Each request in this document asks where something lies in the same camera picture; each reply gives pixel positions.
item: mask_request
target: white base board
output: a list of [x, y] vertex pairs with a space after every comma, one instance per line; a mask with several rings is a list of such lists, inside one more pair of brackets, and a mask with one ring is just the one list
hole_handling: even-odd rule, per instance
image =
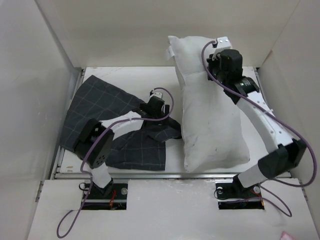
[[[288, 179], [298, 184], [297, 179]], [[55, 240], [61, 218], [80, 206], [82, 180], [46, 180], [29, 240]], [[279, 240], [283, 231], [299, 240], [318, 240], [300, 188], [268, 181], [264, 187], [281, 197], [293, 217], [268, 202], [265, 210], [219, 210], [213, 180], [130, 180], [127, 210], [84, 210], [66, 240]], [[262, 195], [285, 209], [269, 193]], [[64, 234], [75, 212], [60, 228]]]

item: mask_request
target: dark plaid cloth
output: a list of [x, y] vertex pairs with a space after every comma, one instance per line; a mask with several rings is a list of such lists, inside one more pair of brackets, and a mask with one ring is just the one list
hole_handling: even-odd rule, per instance
[[[144, 101], [96, 76], [90, 76], [72, 100], [60, 145], [73, 152], [73, 145], [89, 119], [114, 119], [138, 108], [140, 103]], [[118, 169], [163, 171], [166, 166], [165, 141], [171, 138], [181, 138], [181, 129], [151, 125], [129, 132], [113, 141], [106, 165]]]

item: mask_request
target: white panel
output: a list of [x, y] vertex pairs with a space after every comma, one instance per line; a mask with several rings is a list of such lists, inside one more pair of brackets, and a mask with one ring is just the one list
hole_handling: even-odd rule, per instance
[[[261, 84], [276, 116], [296, 128], [320, 156], [320, 1], [301, 0], [262, 68]], [[312, 174], [309, 153], [295, 175], [306, 183]], [[320, 231], [320, 177], [306, 187], [308, 204]]]
[[50, 168], [73, 68], [33, 0], [4, 0], [0, 23], [0, 239], [20, 240]]
[[[296, 179], [288, 179], [297, 184]], [[55, 240], [60, 219], [78, 209], [81, 180], [47, 180], [29, 240]], [[300, 188], [268, 181], [266, 188], [281, 197], [292, 211], [284, 216], [268, 202], [265, 210], [219, 210], [212, 180], [131, 180], [127, 210], [85, 210], [68, 240], [279, 240], [286, 231], [299, 240], [318, 240]], [[284, 209], [269, 193], [262, 195]], [[61, 225], [69, 228], [75, 213]]]
[[81, 67], [168, 66], [168, 35], [228, 36], [259, 67], [299, 0], [38, 0]]

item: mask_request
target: cloth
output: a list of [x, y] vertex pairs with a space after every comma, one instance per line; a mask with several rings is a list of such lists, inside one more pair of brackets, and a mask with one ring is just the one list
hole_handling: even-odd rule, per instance
[[[209, 81], [201, 51], [212, 39], [201, 36], [169, 36], [169, 52], [182, 91], [182, 138], [184, 168], [199, 166], [232, 168], [249, 161], [249, 149], [242, 136], [240, 111], [223, 89]], [[205, 55], [214, 53], [208, 47]]]
[[[62, 128], [60, 145], [73, 152], [73, 145], [89, 119], [114, 119], [138, 108], [141, 103], [144, 101], [136, 96], [94, 75], [90, 76], [71, 102]], [[150, 125], [115, 139], [106, 165], [118, 169], [165, 170], [165, 141], [181, 138], [179, 123], [173, 119], [169, 121], [179, 127]]]

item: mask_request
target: white wall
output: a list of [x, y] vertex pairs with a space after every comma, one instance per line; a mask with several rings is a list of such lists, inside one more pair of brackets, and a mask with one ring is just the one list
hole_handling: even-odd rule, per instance
[[0, 0], [0, 23], [0, 239], [22, 240], [78, 73], [33, 0]]
[[228, 36], [261, 66], [299, 0], [37, 0], [74, 66], [170, 66], [168, 35]]
[[[320, 157], [320, 1], [301, 0], [259, 70], [268, 103], [285, 122], [310, 141]], [[305, 154], [294, 171], [304, 183], [312, 161]], [[308, 205], [320, 233], [320, 174], [307, 187]]]

